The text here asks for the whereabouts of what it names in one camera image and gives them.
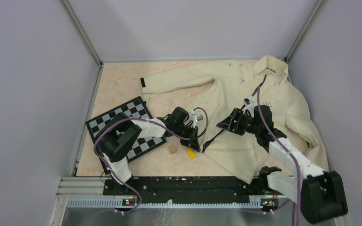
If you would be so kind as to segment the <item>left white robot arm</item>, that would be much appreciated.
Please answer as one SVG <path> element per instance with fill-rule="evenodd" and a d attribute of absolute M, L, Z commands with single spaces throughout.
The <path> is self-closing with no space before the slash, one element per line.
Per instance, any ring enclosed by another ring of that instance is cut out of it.
<path fill-rule="evenodd" d="M 201 120 L 208 121 L 206 111 L 198 114 L 196 109 L 187 112 L 181 107 L 175 108 L 165 117 L 153 119 L 129 117 L 119 113 L 98 133 L 94 153 L 115 180 L 115 190 L 123 195 L 128 194 L 132 190 L 132 173 L 127 155 L 133 144 L 140 138 L 175 136 L 180 139 L 181 145 L 198 151 L 198 139 L 205 133 L 198 132 L 197 123 Z"/>

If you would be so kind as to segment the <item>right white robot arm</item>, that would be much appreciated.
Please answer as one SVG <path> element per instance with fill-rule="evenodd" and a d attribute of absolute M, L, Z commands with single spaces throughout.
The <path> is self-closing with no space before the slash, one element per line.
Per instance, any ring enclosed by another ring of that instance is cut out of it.
<path fill-rule="evenodd" d="M 261 193 L 270 194 L 274 190 L 285 195 L 311 224 L 348 213 L 342 177 L 305 157 L 287 135 L 274 126 L 269 106 L 255 106 L 252 113 L 235 108 L 216 126 L 240 136 L 254 135 L 259 146 L 293 173 L 288 176 L 275 167 L 263 167 L 257 181 Z"/>

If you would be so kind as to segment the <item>cream zip-up jacket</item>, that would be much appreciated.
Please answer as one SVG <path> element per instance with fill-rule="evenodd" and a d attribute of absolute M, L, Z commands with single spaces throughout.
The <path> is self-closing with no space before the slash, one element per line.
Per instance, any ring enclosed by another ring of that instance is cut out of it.
<path fill-rule="evenodd" d="M 302 153 L 323 169 L 329 168 L 326 149 L 311 120 L 308 103 L 287 77 L 288 65 L 266 55 L 254 63 L 213 61 L 154 74 L 141 79 L 141 89 L 143 94 L 160 94 L 211 83 L 188 106 L 188 110 L 202 107 L 208 114 L 207 131 L 198 142 L 200 145 L 208 142 L 205 155 L 249 183 L 263 166 L 268 153 L 258 145 L 254 135 L 221 132 L 217 123 L 234 108 L 241 107 L 243 100 L 256 88 L 260 88 L 260 94 L 253 102 L 270 106 L 275 128 L 299 135 L 308 144 Z"/>

